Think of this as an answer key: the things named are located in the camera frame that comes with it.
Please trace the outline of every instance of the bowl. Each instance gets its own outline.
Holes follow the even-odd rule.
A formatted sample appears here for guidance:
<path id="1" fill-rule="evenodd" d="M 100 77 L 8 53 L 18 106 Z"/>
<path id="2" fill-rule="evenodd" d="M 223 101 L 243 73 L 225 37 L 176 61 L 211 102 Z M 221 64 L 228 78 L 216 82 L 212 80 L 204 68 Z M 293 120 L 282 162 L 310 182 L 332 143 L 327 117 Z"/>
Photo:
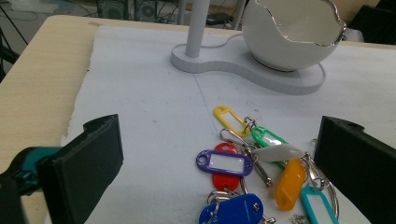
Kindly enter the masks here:
<path id="1" fill-rule="evenodd" d="M 320 63 L 336 49 L 345 29 L 328 0 L 250 0 L 242 21 L 254 58 L 280 71 Z"/>

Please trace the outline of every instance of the white stand base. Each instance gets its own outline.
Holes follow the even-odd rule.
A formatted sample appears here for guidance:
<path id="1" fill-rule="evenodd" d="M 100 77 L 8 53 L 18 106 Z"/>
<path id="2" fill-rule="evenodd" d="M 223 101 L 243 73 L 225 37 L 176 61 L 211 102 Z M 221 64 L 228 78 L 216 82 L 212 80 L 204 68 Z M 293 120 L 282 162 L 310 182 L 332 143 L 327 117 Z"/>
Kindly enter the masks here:
<path id="1" fill-rule="evenodd" d="M 281 72 L 258 63 L 250 53 L 242 35 L 231 36 L 224 44 L 201 47 L 199 57 L 185 54 L 186 45 L 173 48 L 171 64 L 188 73 L 224 71 L 244 77 L 272 91 L 304 95 L 317 91 L 326 74 L 320 64 L 291 72 Z"/>

